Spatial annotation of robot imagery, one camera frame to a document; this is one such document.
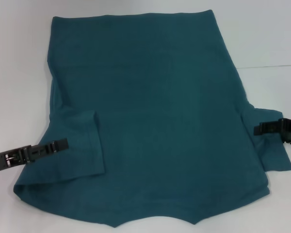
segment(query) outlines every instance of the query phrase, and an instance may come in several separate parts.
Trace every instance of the shirt sleeve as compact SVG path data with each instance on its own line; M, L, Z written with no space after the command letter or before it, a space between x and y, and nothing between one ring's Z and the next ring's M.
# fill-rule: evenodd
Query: shirt sleeve
M254 127L260 122L277 121L282 113L274 110L257 109L249 105L242 112L242 121L255 147L264 171L291 170L291 162L281 141L279 133L254 136Z

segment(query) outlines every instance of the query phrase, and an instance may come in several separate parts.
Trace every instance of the teal fabric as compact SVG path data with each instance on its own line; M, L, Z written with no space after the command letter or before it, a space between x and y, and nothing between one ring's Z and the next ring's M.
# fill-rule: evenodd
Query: teal fabric
M278 134L253 136L282 114L249 104L212 11L55 17L48 65L41 143L70 149L26 165L14 187L41 210L195 224L269 194L265 171L291 170Z

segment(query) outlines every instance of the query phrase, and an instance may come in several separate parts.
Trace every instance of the black clamp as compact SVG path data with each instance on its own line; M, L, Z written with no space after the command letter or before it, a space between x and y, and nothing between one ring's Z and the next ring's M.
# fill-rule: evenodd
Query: black clamp
M67 139L52 141L44 145L20 147L0 153L0 171L34 162L36 159L68 149Z
M282 142L291 144L291 120L281 118L278 121L263 122L254 127L254 135L262 135L264 133L279 133Z

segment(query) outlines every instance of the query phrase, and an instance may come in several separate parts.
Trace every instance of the folded shirt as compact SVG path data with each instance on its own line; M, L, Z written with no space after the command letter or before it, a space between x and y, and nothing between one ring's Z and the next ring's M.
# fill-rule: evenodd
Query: folded shirt
M57 215L118 226L190 223L269 194L265 171L291 170L282 117L255 109L212 11L55 17L50 123L69 149L26 165L14 192Z

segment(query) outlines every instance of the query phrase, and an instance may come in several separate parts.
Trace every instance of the white table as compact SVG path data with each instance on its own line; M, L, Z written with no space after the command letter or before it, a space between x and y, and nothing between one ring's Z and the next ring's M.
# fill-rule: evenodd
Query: white table
M272 67L291 65L291 0L0 0L0 152L38 143L47 128L51 76L46 55L53 16L208 9L216 15L251 103L291 118L291 67ZM291 159L291 146L286 149ZM21 170L0 172L0 233L291 233L291 171L268 173L271 195L196 225L151 217L114 229L21 202L13 193Z

